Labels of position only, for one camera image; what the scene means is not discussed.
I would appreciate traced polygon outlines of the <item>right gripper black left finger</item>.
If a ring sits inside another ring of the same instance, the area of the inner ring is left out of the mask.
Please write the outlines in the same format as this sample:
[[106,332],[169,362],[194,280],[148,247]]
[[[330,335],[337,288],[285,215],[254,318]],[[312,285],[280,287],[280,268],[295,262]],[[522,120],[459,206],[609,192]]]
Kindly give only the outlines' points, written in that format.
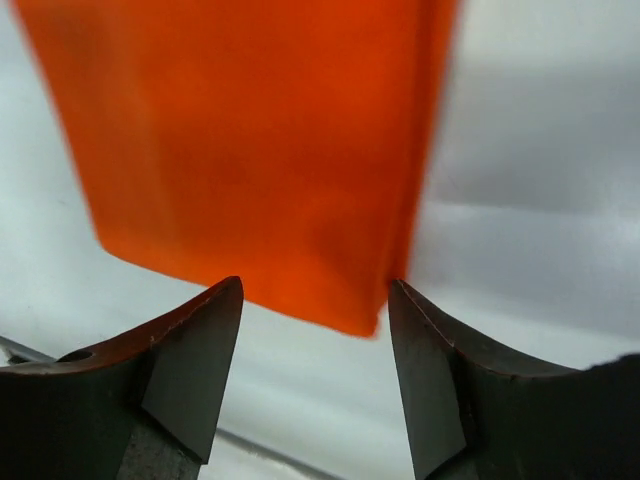
[[244,292],[232,276],[55,361],[1,371],[5,479],[194,479],[210,458]]

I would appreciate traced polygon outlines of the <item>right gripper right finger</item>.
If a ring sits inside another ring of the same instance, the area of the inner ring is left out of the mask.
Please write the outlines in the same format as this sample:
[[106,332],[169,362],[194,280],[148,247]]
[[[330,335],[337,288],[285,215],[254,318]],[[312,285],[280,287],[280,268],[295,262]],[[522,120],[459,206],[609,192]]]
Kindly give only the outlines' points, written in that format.
[[639,358],[576,370],[517,351],[393,282],[389,320],[418,479],[635,479]]

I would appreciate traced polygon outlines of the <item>orange t-shirt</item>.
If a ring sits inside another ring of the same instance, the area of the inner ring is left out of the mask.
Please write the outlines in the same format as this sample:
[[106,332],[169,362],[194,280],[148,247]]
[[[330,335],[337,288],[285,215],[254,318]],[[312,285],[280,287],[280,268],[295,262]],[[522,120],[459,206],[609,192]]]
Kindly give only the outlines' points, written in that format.
[[405,276],[456,1],[16,1],[96,236],[372,336]]

